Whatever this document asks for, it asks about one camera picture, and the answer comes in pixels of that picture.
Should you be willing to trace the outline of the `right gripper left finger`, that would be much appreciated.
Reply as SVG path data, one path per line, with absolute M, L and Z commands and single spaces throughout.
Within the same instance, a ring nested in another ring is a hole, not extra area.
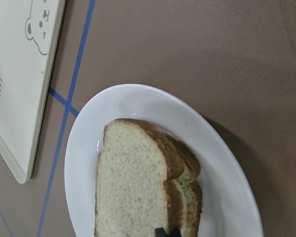
M 168 237 L 168 234 L 163 228 L 156 228 L 154 233 L 155 237 Z

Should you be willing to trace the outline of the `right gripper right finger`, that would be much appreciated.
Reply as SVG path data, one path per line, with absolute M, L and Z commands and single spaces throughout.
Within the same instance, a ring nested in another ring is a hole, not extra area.
M 173 228 L 172 231 L 169 233 L 169 237 L 182 237 L 181 229 L 179 227 Z

